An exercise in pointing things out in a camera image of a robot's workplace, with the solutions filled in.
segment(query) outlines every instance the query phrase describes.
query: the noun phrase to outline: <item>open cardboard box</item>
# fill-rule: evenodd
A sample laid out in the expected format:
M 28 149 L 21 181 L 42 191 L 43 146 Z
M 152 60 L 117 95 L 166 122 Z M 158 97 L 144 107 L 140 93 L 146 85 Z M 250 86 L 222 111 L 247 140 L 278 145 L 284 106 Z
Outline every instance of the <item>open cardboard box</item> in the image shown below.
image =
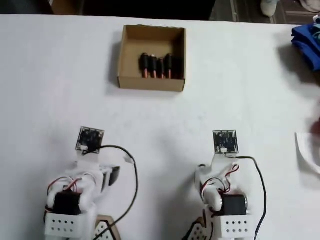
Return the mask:
M 139 66 L 142 53 L 157 58 L 172 54 L 183 60 L 181 79 L 143 78 Z M 125 25 L 118 63 L 118 83 L 122 89 L 182 92 L 186 82 L 186 29 Z

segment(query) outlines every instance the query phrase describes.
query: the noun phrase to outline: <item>white table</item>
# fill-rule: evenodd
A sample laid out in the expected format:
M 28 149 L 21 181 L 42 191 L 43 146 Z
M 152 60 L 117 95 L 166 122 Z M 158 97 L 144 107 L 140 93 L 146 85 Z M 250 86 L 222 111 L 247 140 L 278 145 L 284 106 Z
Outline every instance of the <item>white table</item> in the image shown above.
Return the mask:
M 187 29 L 184 92 L 115 85 L 128 24 Z M 86 126 L 105 130 L 104 144 L 127 148 L 137 161 L 140 189 L 118 224 L 123 240 L 184 236 L 203 207 L 193 174 L 212 159 L 214 129 L 236 129 L 240 154 L 255 156 L 261 168 L 268 204 L 258 239 L 317 239 L 320 180 L 299 163 L 294 133 L 318 119 L 320 90 L 291 47 L 292 27 L 0 15 L 1 238 L 41 239 L 47 184 L 76 159 Z M 98 203 L 115 219 L 135 188 L 122 156 L 100 154 L 121 166 L 116 187 Z

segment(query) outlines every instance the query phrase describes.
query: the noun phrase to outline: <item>black wire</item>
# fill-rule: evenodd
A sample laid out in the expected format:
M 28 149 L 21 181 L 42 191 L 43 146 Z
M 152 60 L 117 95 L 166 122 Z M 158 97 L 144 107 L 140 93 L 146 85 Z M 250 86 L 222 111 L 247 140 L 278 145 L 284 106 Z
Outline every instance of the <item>black wire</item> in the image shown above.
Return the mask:
M 262 183 L 262 188 L 263 188 L 263 193 L 264 193 L 264 204 L 263 204 L 263 214 L 262 217 L 258 223 L 258 226 L 255 229 L 255 237 L 254 240 L 257 239 L 257 235 L 259 232 L 259 229 L 261 227 L 262 222 L 264 221 L 265 217 L 266 217 L 266 213 L 267 213 L 267 191 L 266 191 L 266 186 L 265 186 L 265 181 L 264 178 L 262 177 L 262 173 L 258 167 L 257 161 L 255 160 L 254 157 L 252 156 L 236 156 L 236 157 L 228 157 L 228 158 L 235 158 L 235 159 L 251 159 L 254 162 L 255 168 L 258 171 L 259 175 L 260 175 L 260 179 L 261 179 L 261 183 Z
M 108 228 L 106 228 L 105 230 L 100 232 L 97 236 L 95 236 L 95 238 L 93 240 L 98 240 L 98 238 L 102 237 L 103 234 L 105 234 L 105 232 L 109 231 L 112 227 L 114 227 L 121 219 L 123 219 L 128 214 L 128 212 L 131 210 L 132 206 L 134 205 L 134 203 L 136 201 L 137 194 L 138 194 L 138 188 L 139 188 L 138 170 L 137 170 L 137 164 L 136 164 L 135 158 L 125 148 L 123 148 L 121 146 L 117 146 L 117 145 L 103 145 L 103 146 L 99 147 L 98 149 L 106 149 L 106 148 L 120 149 L 120 150 L 124 151 L 132 159 L 133 166 L 134 166 L 134 173 L 135 173 L 135 193 L 134 193 L 131 204 L 129 205 L 127 210 L 124 212 L 124 214 L 122 214 L 116 221 L 114 221 L 114 223 L 110 224 L 108 226 Z M 88 152 L 84 152 L 82 155 L 90 154 L 90 153 L 94 152 L 95 150 L 97 150 L 97 149 L 94 149 L 94 150 L 91 150 Z

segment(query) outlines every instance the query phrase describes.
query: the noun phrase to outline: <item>black cylindrical object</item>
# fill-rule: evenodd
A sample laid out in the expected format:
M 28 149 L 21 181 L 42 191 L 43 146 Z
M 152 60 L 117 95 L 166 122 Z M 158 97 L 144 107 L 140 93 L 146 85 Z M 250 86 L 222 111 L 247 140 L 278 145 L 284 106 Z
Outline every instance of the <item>black cylindrical object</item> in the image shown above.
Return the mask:
M 172 54 L 168 53 L 164 59 L 164 66 L 166 72 L 166 78 L 171 79 L 171 71 L 172 71 Z
M 163 57 L 158 60 L 158 72 L 161 79 L 165 78 L 165 60 Z
M 149 69 L 155 79 L 157 77 L 157 58 L 153 54 L 149 57 Z
M 142 70 L 142 77 L 148 77 L 148 68 L 149 68 L 149 56 L 147 53 L 142 53 L 140 57 L 140 68 Z

